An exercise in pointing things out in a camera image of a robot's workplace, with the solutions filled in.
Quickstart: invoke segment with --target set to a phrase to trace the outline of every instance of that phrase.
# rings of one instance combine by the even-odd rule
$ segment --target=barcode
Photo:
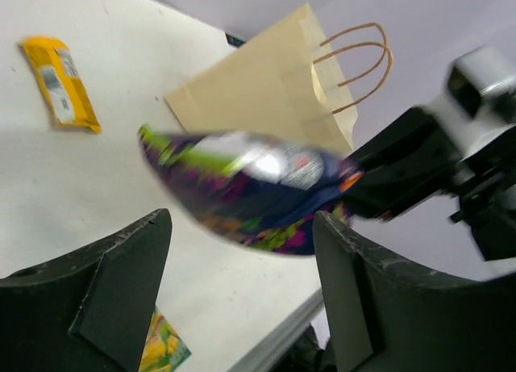
[[[70,77],[79,77],[79,73],[77,73],[77,70],[75,69],[75,64],[70,56],[70,52],[66,49],[58,49],[57,53],[63,62],[66,74]]]
[[[47,87],[48,90],[63,90],[63,85],[61,84],[54,67],[40,68],[40,72],[43,77],[45,87]]]

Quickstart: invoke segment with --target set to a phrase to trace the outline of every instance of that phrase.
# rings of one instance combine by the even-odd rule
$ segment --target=twisted paper handle
[[[358,79],[361,79],[362,77],[370,74],[373,70],[375,70],[376,68],[378,68],[378,66],[380,66],[381,62],[384,60],[385,54],[387,54],[387,58],[388,58],[387,68],[385,69],[384,76],[381,78],[381,80],[378,82],[378,84],[372,90],[370,90],[366,95],[362,96],[361,98],[358,98],[357,100],[347,104],[346,106],[342,106],[342,107],[339,107],[339,108],[333,110],[331,112],[333,115],[334,114],[338,114],[339,112],[344,111],[344,110],[348,109],[349,107],[356,106],[357,104],[359,104],[360,102],[363,102],[369,96],[371,96],[372,94],[377,92],[380,89],[380,87],[384,84],[385,80],[387,80],[387,77],[389,76],[390,70],[393,68],[394,56],[393,56],[393,53],[391,52],[389,46],[387,45],[387,35],[385,34],[385,31],[384,31],[383,27],[379,23],[365,23],[363,25],[358,25],[356,27],[350,27],[349,29],[341,31],[341,32],[337,33],[336,35],[333,35],[332,37],[324,40],[320,45],[322,47],[322,46],[324,46],[326,44],[329,44],[331,41],[337,39],[338,37],[343,36],[343,35],[349,33],[350,31],[357,31],[357,30],[360,30],[360,29],[365,29],[366,27],[376,27],[378,29],[378,31],[380,31],[380,33],[381,33],[381,36],[383,38],[383,43],[379,43],[377,41],[365,41],[363,43],[352,44],[352,45],[348,45],[346,47],[342,47],[342,48],[336,49],[335,51],[330,52],[330,53],[328,53],[328,54],[326,54],[324,56],[321,56],[318,59],[314,60],[314,64],[317,64],[317,63],[320,63],[321,61],[325,61],[326,59],[329,59],[330,57],[333,57],[333,56],[335,56],[335,55],[337,55],[339,53],[346,52],[346,51],[349,51],[350,49],[354,49],[354,48],[375,46],[375,47],[380,47],[380,48],[384,49],[382,54],[381,54],[380,59],[376,62],[375,65],[373,65],[370,69],[364,71],[360,75],[355,76],[355,77],[353,77],[351,79],[348,79],[348,80],[346,80],[344,82],[340,82],[337,85],[338,87],[342,87],[342,86],[345,86],[345,85],[347,85],[349,83],[352,83],[352,82],[354,82],[354,81],[356,81]]]

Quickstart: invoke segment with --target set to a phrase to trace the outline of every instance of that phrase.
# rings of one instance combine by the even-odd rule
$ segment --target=snack bag
[[[31,37],[21,44],[57,126],[102,130],[75,69],[68,47],[58,39]]]
[[[147,162],[201,224],[255,249],[313,255],[317,211],[348,214],[339,197],[361,172],[319,148],[248,132],[161,135],[139,130]]]
[[[139,372],[171,372],[190,354],[185,343],[156,308],[151,318]]]

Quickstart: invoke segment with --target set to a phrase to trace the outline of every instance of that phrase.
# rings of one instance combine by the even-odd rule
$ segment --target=paper bag
[[[331,48],[337,37],[366,27],[377,27],[383,43]],[[346,81],[335,54],[364,46],[383,48],[380,60]],[[385,54],[384,77],[353,100],[347,84],[372,72]],[[380,88],[392,65],[380,25],[367,23],[327,39],[310,6],[304,5],[165,99],[187,132],[244,130],[343,153],[352,150],[355,105]]]

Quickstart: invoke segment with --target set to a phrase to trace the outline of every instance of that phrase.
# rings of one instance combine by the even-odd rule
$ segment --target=white table
[[[157,305],[192,350],[181,372],[222,372],[245,355],[234,370],[265,368],[289,336],[261,341],[299,307],[307,320],[320,305],[314,259],[242,249],[200,229],[151,175],[136,139],[144,122],[179,131],[162,97],[231,52],[223,32],[150,0],[0,0],[0,17],[0,276],[167,207],[173,238]],[[51,126],[17,47],[31,35],[71,48],[102,134]]]

